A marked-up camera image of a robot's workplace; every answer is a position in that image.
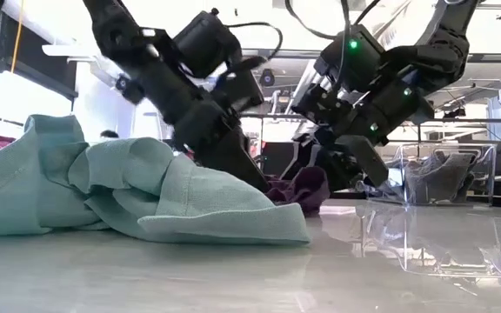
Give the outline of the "clear plastic basket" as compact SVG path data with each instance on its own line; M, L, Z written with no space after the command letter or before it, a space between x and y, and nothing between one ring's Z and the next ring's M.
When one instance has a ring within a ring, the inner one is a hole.
M472 153L476 156L476 163L472 167L474 181L467 191L465 203L451 203L439 201L430 204L412 204L406 201L404 167L410 161L422 162L435 151L451 153ZM401 203L415 206L436 205L466 205L469 196L481 196L483 203L491 202L495 181L495 163L497 148L494 144L484 143L407 143L396 148L393 157L385 160L388 168L387 181L379 186L365 178L356 183L356 189L362 191L368 198L390 203Z

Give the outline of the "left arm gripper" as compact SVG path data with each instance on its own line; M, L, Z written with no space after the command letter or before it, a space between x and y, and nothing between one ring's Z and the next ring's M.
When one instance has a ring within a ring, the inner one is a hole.
M264 101L251 71L262 57L243 58L241 49L214 51L210 57L191 57L205 76L224 63L227 70L210 91L195 85L184 73L180 55L168 50L161 57L145 49L145 97L174 129L175 143L203 146L196 160L204 167L229 173L260 191L267 191L263 172L247 152L239 114Z

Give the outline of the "mint green towel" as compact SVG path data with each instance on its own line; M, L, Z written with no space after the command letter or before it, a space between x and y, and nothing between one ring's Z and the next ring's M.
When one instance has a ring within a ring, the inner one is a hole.
M75 117L33 115L0 149L0 236L67 229L111 229L158 243L311 239L298 204L274 204L157 139L88 143Z

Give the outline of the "taupe textured towel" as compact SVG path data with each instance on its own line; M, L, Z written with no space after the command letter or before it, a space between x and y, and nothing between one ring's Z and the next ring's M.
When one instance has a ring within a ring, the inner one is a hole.
M410 161L404 167L406 201L430 204L439 201L465 203L474 181L471 170L476 163L472 153L435 151L422 162Z

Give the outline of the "purple towel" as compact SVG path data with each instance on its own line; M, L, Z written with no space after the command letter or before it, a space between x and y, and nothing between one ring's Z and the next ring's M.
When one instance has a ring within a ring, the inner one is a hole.
M302 168L291 180L266 178L270 189L265 195L274 204L298 203L305 216L317 215L331 195L326 173L317 166Z

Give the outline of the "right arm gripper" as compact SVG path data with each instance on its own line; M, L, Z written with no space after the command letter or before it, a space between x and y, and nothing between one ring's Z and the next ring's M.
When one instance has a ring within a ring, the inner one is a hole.
M387 136L405 121L421 124L434 117L420 90L401 80L363 95L356 103L313 83L293 111L317 126L313 136L322 146L319 166L330 190L352 188L359 167L374 186L385 183L388 168L371 143L387 143Z

